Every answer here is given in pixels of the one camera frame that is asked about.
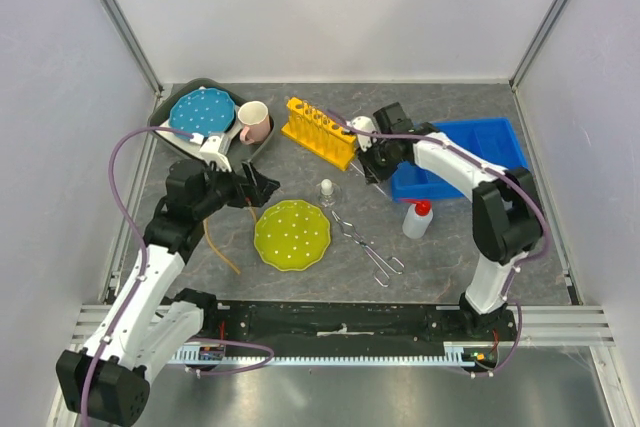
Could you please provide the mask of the yellow test tube rack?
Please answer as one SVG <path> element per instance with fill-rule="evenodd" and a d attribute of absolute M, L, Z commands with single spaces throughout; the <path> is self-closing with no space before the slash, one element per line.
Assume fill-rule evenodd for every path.
<path fill-rule="evenodd" d="M 346 171 L 355 158 L 356 138 L 319 109 L 297 97 L 290 98 L 286 107 L 288 120 L 281 133 L 314 155 L 341 171 Z"/>

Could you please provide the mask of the white wash bottle red cap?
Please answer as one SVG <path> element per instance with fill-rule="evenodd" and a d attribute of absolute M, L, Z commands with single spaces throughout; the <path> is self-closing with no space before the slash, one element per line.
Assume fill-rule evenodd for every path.
<path fill-rule="evenodd" d="M 434 214 L 432 204 L 427 199 L 402 199 L 408 205 L 402 231 L 410 239 L 422 238 L 430 226 Z"/>

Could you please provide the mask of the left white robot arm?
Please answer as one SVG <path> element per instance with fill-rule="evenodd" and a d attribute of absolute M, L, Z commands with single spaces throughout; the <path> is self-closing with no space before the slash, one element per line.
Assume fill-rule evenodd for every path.
<path fill-rule="evenodd" d="M 64 351 L 56 363 L 66 406 L 84 425 L 92 419 L 134 425 L 175 353 L 193 337 L 216 335 L 220 318 L 213 295 L 186 290 L 162 318 L 156 311 L 203 238 L 205 220 L 224 207 L 261 207 L 280 184 L 250 162 L 236 173 L 187 159 L 170 167 L 165 186 L 108 314 L 79 351 Z"/>

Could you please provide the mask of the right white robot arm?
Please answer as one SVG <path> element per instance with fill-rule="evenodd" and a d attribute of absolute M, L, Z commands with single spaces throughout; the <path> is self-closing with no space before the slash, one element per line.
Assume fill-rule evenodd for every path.
<path fill-rule="evenodd" d="M 407 162 L 434 173 L 470 201 L 479 259 L 461 295 L 457 324 L 465 338 L 483 339 L 505 310 L 521 265 L 538 257 L 538 244 L 549 242 L 532 173 L 485 160 L 428 122 L 413 123 L 398 103 L 370 117 L 355 117 L 346 129 L 357 138 L 356 153 L 367 182 L 385 181 Z"/>

